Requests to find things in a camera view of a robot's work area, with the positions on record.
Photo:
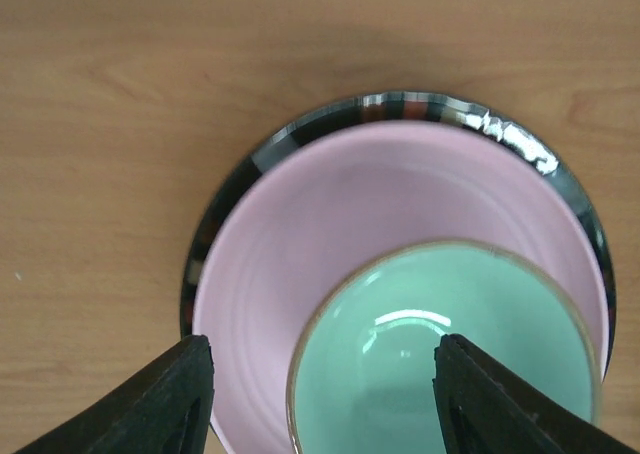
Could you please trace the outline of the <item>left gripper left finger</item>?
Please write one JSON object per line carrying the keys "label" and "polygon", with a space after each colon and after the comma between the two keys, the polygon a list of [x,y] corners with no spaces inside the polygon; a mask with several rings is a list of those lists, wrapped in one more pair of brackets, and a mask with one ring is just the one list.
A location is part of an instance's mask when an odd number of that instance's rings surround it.
{"label": "left gripper left finger", "polygon": [[208,338],[186,336],[89,408],[18,451],[202,453],[213,375]]}

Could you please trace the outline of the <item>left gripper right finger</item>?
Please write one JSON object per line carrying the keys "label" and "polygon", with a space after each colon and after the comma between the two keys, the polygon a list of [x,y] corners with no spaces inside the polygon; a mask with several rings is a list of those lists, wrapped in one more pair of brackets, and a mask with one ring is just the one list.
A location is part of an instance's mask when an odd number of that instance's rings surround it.
{"label": "left gripper right finger", "polygon": [[448,453],[634,454],[459,334],[435,349],[433,389]]}

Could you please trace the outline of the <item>teal ceramic bowl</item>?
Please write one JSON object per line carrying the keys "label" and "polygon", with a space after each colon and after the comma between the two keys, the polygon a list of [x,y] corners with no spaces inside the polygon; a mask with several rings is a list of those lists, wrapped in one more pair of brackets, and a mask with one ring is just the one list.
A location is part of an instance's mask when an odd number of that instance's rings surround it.
{"label": "teal ceramic bowl", "polygon": [[515,253],[445,239],[361,266],[317,306],[288,372],[294,451],[443,452],[433,379],[447,334],[580,418],[599,417],[600,365],[565,291]]}

